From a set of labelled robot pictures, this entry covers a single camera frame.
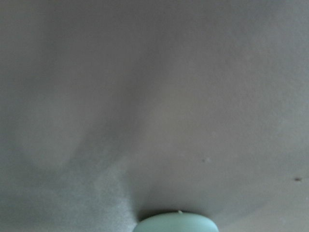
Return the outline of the green plastic cup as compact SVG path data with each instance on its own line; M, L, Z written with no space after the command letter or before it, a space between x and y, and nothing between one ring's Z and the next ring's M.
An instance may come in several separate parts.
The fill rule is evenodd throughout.
M164 213L139 222L133 232L218 232L209 218L182 211Z

